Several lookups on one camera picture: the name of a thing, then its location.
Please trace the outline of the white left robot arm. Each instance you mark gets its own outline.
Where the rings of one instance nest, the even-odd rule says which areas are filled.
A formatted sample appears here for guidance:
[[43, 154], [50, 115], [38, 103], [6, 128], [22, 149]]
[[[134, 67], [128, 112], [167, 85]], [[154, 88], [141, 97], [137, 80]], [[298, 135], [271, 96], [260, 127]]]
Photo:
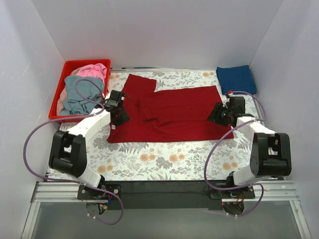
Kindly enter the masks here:
[[89, 186], [95, 199], [105, 196], [104, 178], [94, 172], [87, 161], [87, 143], [103, 127], [120, 126], [130, 120], [124, 109], [126, 94], [112, 90], [109, 97], [95, 106], [91, 113], [67, 131], [57, 131], [53, 136], [49, 167], [70, 175]]

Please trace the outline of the red t shirt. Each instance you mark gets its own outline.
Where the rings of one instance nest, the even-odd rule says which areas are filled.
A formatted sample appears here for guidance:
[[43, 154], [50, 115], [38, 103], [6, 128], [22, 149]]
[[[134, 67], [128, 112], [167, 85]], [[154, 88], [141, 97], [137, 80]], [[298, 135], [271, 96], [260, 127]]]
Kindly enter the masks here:
[[218, 140], [231, 129], [207, 119], [221, 102], [216, 86], [156, 91], [156, 83], [128, 76], [122, 92], [130, 120], [111, 129], [109, 143]]

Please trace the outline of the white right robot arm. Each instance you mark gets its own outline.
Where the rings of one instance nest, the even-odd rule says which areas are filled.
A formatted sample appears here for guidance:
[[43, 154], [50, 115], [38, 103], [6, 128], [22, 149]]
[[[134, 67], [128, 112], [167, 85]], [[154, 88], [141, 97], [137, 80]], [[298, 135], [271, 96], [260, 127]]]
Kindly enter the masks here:
[[292, 171], [290, 137], [265, 127], [264, 119], [257, 119], [246, 113], [245, 91], [230, 91], [226, 103], [217, 103], [208, 121], [231, 129], [214, 145], [214, 149], [228, 135], [239, 131], [252, 142], [249, 165], [232, 172], [225, 181], [225, 187], [217, 187], [204, 179], [208, 188], [226, 191], [231, 198], [239, 197], [244, 188], [252, 187], [259, 181], [285, 177]]

